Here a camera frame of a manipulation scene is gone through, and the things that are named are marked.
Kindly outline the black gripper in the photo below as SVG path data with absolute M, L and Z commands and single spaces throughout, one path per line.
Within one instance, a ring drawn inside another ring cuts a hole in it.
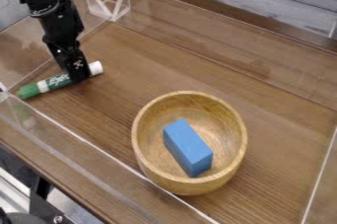
M 85 56 L 80 50 L 79 35 L 84 24 L 72 0 L 28 0 L 31 16 L 40 21 L 47 44 L 61 70 L 73 83 L 91 76 Z

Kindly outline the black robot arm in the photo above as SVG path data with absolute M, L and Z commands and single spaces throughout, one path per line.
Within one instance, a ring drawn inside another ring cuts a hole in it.
M 59 67 L 72 82 L 91 76 L 88 62 L 80 49 L 79 35 L 84 31 L 77 8 L 72 0 L 20 0 L 32 18 L 40 21 L 45 43 Z

